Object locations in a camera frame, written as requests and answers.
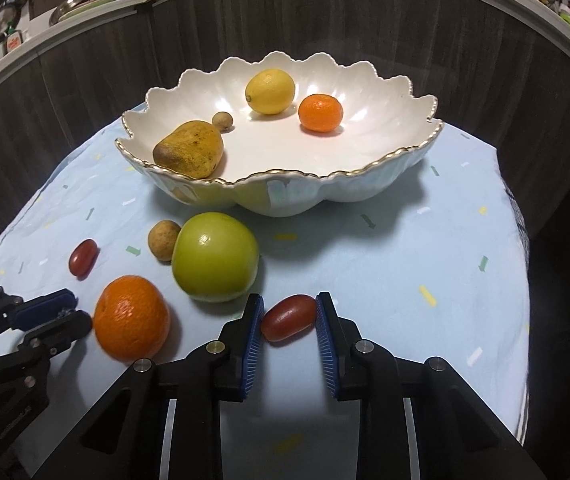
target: silver screw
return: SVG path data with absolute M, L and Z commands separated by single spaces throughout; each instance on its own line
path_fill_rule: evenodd
M 374 344 L 367 339 L 361 339 L 356 343 L 356 350 L 361 352 L 362 354 L 369 354 L 371 351 L 374 350 Z
M 222 341 L 210 341 L 205 348 L 210 354 L 220 354 L 225 349 L 225 343 Z
M 139 359 L 134 363 L 134 370 L 137 372 L 146 372 L 152 367 L 152 362 L 147 358 Z
M 435 372 L 442 372 L 447 369 L 447 362 L 442 357 L 432 357 L 427 364 Z

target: wooden wall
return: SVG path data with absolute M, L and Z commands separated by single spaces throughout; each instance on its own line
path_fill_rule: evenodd
M 39 54 L 0 85 L 0 232 L 71 149 L 149 87 L 272 50 L 411 77 L 416 95 L 438 97 L 438 117 L 498 149 L 530 234 L 569 189 L 570 58 L 488 4 L 169 0 Z

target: dark floor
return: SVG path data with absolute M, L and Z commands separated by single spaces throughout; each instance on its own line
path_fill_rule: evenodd
M 525 447 L 549 480 L 570 476 L 570 193 L 532 240 L 529 427 Z

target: orange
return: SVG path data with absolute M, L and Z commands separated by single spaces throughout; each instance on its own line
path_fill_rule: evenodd
M 308 130 L 325 134 L 342 121 L 342 105 L 331 95 L 308 95 L 298 106 L 298 118 Z
M 140 276 L 121 276 L 105 287 L 94 311 L 101 348 L 119 361 L 153 357 L 169 333 L 169 309 L 158 289 Z

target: green apple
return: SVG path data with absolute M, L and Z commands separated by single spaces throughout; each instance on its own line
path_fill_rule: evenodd
M 195 300 L 219 303 L 244 294 L 258 272 L 258 242 L 244 224 L 224 213 L 201 213 L 180 230 L 172 273 Z

